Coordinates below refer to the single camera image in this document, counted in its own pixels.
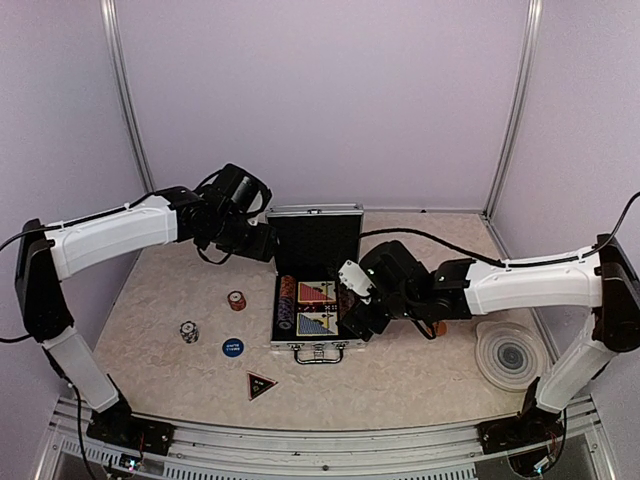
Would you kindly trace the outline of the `red playing card deck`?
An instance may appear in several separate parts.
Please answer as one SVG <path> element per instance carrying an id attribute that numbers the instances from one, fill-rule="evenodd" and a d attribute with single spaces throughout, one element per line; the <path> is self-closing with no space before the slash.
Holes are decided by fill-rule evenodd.
<path id="1" fill-rule="evenodd" d="M 337 302 L 336 284 L 334 281 L 304 281 L 297 287 L 299 304 L 326 305 Z"/>

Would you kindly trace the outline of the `red poker chip stack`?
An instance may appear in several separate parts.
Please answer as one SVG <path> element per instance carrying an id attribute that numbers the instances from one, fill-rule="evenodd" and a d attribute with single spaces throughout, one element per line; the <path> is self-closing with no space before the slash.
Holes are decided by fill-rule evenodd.
<path id="1" fill-rule="evenodd" d="M 244 294 L 239 290 L 231 291 L 227 295 L 227 301 L 228 301 L 228 304 L 229 304 L 230 308 L 233 311 L 242 311 L 247 306 L 246 298 L 245 298 Z"/>

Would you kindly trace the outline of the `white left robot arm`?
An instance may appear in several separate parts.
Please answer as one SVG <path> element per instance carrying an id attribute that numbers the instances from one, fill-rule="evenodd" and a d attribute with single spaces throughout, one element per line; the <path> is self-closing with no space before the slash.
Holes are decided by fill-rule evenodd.
<path id="1" fill-rule="evenodd" d="M 20 243 L 15 289 L 27 334 L 41 344 L 62 377 L 90 408 L 102 430 L 121 445 L 140 434 L 137 418 L 117 406 L 123 399 L 74 326 L 61 283 L 96 264 L 150 246 L 192 241 L 200 256 L 209 246 L 226 258 L 268 262 L 276 234 L 259 221 L 271 190 L 246 170 L 227 164 L 195 189 L 175 186 L 80 219 L 27 222 Z"/>

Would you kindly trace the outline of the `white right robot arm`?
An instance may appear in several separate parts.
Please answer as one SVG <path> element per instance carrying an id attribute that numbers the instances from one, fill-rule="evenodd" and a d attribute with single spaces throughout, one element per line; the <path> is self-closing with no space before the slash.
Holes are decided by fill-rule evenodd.
<path id="1" fill-rule="evenodd" d="M 496 260 L 467 250 L 430 272 L 399 241 L 347 260 L 340 283 L 358 301 L 341 324 L 367 341 L 393 319 L 412 321 L 432 336 L 434 324 L 521 308 L 590 309 L 580 335 L 527 391 L 511 433 L 535 442 L 569 400 L 619 353 L 639 346 L 639 277 L 614 235 L 573 252 L 526 260 Z"/>

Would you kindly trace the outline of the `aluminium poker chip case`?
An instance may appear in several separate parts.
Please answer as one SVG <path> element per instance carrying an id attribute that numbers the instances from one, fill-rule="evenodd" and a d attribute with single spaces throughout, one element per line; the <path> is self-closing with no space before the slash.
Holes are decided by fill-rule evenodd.
<path id="1" fill-rule="evenodd" d="M 348 311 L 338 307 L 338 270 L 347 260 L 359 258 L 364 210 L 359 204 L 291 205 L 271 208 L 267 222 L 277 233 L 278 245 L 274 257 L 275 293 L 271 326 L 271 348 L 290 352 L 300 365 L 335 365 L 344 358 L 348 348 L 358 348 L 363 341 L 339 325 Z M 276 309 L 280 277 L 291 275 L 299 282 L 334 281 L 337 302 L 326 305 L 299 304 L 297 288 L 295 324 L 290 330 L 276 326 Z M 337 315 L 339 333 L 336 336 L 298 336 L 298 313 L 333 312 Z"/>

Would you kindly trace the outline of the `black triangular button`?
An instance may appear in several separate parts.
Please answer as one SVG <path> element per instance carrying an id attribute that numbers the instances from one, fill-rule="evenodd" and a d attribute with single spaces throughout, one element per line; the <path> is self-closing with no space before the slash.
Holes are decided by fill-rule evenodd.
<path id="1" fill-rule="evenodd" d="M 278 384 L 276 380 L 251 371 L 247 372 L 248 398 L 253 401 Z"/>

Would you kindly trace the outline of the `blue playing card deck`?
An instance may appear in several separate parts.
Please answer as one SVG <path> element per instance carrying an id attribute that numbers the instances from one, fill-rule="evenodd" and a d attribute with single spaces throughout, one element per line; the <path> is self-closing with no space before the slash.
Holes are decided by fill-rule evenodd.
<path id="1" fill-rule="evenodd" d="M 297 314 L 298 336 L 336 336 L 339 333 L 337 315 L 333 312 L 304 312 Z"/>

